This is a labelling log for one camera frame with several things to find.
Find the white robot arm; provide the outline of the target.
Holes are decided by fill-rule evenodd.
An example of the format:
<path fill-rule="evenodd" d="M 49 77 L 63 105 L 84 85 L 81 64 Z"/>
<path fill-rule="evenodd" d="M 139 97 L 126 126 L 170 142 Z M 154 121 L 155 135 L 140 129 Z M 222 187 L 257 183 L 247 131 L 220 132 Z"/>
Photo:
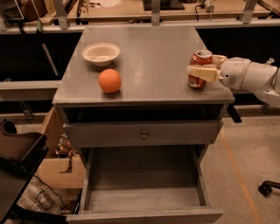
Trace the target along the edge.
<path fill-rule="evenodd" d="M 214 55 L 208 65 L 190 65 L 186 71 L 203 81 L 219 81 L 232 90 L 253 94 L 258 100 L 272 107 L 280 108 L 280 69 L 271 64 L 262 64 L 223 55 Z"/>

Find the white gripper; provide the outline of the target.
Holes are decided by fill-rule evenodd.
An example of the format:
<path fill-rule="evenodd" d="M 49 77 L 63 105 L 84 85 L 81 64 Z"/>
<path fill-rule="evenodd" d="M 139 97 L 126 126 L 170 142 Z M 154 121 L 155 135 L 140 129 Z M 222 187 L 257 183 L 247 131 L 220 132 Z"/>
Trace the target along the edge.
<path fill-rule="evenodd" d="M 220 70 L 214 67 L 188 66 L 186 71 L 191 76 L 208 82 L 215 82 L 220 77 L 220 83 L 225 87 L 240 89 L 242 86 L 242 78 L 251 60 L 240 57 L 227 59 L 225 55 L 217 54 L 212 56 L 212 60 L 216 66 L 220 65 Z"/>

